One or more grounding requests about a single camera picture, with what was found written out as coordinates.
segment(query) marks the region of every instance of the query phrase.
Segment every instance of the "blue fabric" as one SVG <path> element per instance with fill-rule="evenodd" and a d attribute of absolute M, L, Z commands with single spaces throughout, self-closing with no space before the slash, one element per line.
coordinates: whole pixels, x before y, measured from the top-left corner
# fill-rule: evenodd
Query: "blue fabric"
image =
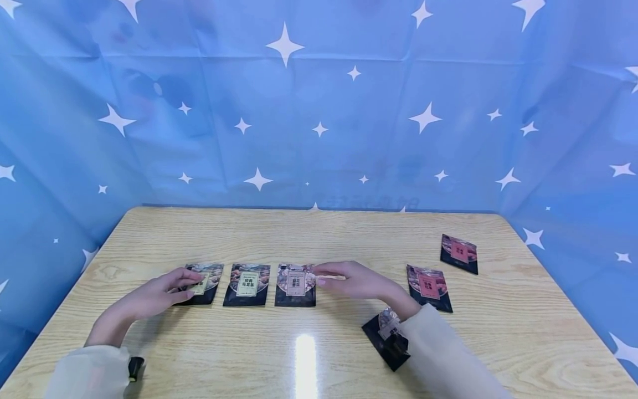
<path fill-rule="evenodd" d="M 131 207 L 315 203 L 503 215 L 638 379 L 634 0 L 0 6 L 0 382 Z"/>

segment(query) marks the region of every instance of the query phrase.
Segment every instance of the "finger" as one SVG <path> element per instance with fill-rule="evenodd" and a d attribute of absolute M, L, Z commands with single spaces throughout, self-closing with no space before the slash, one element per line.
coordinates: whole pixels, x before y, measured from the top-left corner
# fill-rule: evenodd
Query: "finger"
<path fill-rule="evenodd" d="M 192 278 L 183 278 L 181 280 L 177 280 L 173 286 L 169 287 L 169 289 L 173 289 L 173 288 L 181 288 L 181 287 L 186 287 L 187 285 L 194 285 L 197 284 L 198 282 L 202 281 L 202 279 L 204 278 L 204 276 L 199 275 L 200 278 L 198 278 L 197 280 L 193 280 Z"/>
<path fill-rule="evenodd" d="M 174 305 L 176 303 L 186 302 L 191 299 L 193 295 L 195 295 L 193 291 L 179 291 L 169 294 L 168 297 L 170 298 L 171 305 Z"/>
<path fill-rule="evenodd" d="M 346 276 L 349 267 L 347 262 L 328 262 L 313 266 L 313 274 L 316 276 Z"/>
<path fill-rule="evenodd" d="M 348 282 L 346 280 L 335 280 L 333 278 L 317 278 L 316 284 L 326 291 L 335 294 L 348 295 Z"/>
<path fill-rule="evenodd" d="M 203 276 L 195 271 L 188 270 L 185 267 L 178 267 L 177 269 L 158 277 L 158 280 L 161 281 L 162 286 L 165 290 L 170 290 L 172 288 L 183 287 L 183 285 L 178 285 L 179 280 L 189 279 L 195 280 L 195 282 L 202 281 Z"/>

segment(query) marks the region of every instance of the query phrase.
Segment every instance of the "sleeve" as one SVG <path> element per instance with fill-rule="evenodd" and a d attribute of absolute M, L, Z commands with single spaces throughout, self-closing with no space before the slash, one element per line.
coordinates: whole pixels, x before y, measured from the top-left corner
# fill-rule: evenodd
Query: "sleeve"
<path fill-rule="evenodd" d="M 407 364 L 434 398 L 511 398 L 431 305 L 400 323 L 399 331 L 408 339 Z"/>
<path fill-rule="evenodd" d="M 74 350 L 56 364 L 45 399 L 115 399 L 128 385 L 126 348 L 97 345 Z"/>

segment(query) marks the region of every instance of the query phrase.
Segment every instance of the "table surface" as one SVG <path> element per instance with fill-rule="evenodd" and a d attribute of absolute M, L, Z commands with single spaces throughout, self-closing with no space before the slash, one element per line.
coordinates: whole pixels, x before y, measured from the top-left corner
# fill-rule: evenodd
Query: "table surface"
<path fill-rule="evenodd" d="M 478 276 L 439 261 L 441 234 L 478 246 Z M 361 330 L 381 303 L 318 289 L 316 308 L 273 307 L 279 262 L 329 260 L 357 260 L 406 288 L 407 263 L 442 270 L 454 307 L 443 317 L 516 398 L 638 397 L 500 216 L 190 208 L 129 211 L 0 397 L 42 398 L 58 359 L 84 344 L 106 307 L 152 277 L 200 261 L 226 264 L 213 304 L 171 308 L 133 325 L 124 345 L 147 366 L 127 397 L 427 397 L 410 367 L 392 373 Z M 233 262 L 272 266 L 265 307 L 222 307 Z"/>

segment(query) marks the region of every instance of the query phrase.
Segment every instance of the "hand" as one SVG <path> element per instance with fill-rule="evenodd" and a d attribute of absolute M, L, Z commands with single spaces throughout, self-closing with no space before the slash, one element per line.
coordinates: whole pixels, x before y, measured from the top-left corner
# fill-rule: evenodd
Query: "hand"
<path fill-rule="evenodd" d="M 193 291 L 177 291 L 178 288 L 202 281 L 199 273 L 179 267 L 165 275 L 153 278 L 126 294 L 111 305 L 123 319 L 137 321 L 159 315 L 176 303 L 191 299 Z"/>
<path fill-rule="evenodd" d="M 359 262 L 330 262 L 313 267 L 316 284 L 333 293 L 356 299 L 382 299 L 384 294 L 396 290 L 397 283 Z M 342 276 L 345 280 L 319 276 Z"/>
<path fill-rule="evenodd" d="M 380 299 L 403 321 L 419 312 L 421 306 L 399 284 L 361 263 L 330 262 L 316 265 L 312 273 L 316 284 L 335 294 L 355 299 Z M 344 280 L 319 276 L 342 276 Z"/>
<path fill-rule="evenodd" d="M 93 324 L 84 346 L 120 347 L 133 322 L 159 315 L 176 303 L 193 297 L 193 291 L 177 291 L 202 281 L 201 274 L 180 267 L 153 278 L 115 302 Z"/>

